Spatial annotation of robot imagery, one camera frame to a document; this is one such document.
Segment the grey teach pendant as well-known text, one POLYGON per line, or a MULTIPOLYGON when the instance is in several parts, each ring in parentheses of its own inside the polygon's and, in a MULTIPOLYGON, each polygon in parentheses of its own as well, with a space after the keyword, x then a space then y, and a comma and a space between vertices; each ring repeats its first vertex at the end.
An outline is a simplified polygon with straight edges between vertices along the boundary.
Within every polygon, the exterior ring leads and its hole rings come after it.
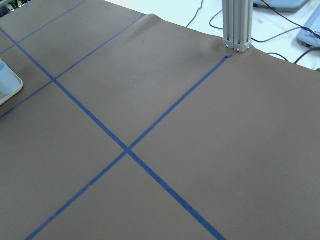
MULTIPOLYGON (((305 24, 305 27, 320 35, 320 10, 315 11, 305 24)), ((312 32, 302 29, 297 35, 297 42, 305 47, 319 48, 320 38, 312 32)))
POLYGON ((309 0, 253 0, 255 8, 272 8, 280 13, 296 13, 304 7, 309 0))

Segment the aluminium frame post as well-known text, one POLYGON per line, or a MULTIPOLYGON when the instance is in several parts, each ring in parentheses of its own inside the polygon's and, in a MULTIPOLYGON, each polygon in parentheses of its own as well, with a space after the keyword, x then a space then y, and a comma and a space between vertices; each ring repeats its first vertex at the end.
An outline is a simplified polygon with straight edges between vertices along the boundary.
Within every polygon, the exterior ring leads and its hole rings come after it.
POLYGON ((252 45, 252 0, 223 0, 223 44, 244 53, 252 45))

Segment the cream plastic tray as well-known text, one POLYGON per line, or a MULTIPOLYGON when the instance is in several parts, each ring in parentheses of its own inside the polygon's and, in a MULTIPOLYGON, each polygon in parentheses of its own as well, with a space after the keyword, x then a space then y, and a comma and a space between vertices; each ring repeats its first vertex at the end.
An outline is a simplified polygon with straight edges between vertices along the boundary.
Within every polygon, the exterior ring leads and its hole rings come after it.
POLYGON ((21 78, 4 62, 0 62, 0 105, 3 105, 24 86, 21 78))

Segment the light blue cup front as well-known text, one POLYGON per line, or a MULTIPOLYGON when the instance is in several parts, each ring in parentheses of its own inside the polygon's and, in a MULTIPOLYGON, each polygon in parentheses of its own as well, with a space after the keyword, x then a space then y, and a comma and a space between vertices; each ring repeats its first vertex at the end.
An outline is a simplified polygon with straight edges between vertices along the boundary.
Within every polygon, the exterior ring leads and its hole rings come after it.
POLYGON ((14 92, 20 86, 19 80, 16 78, 14 73, 4 62, 0 62, 0 91, 9 95, 14 92))

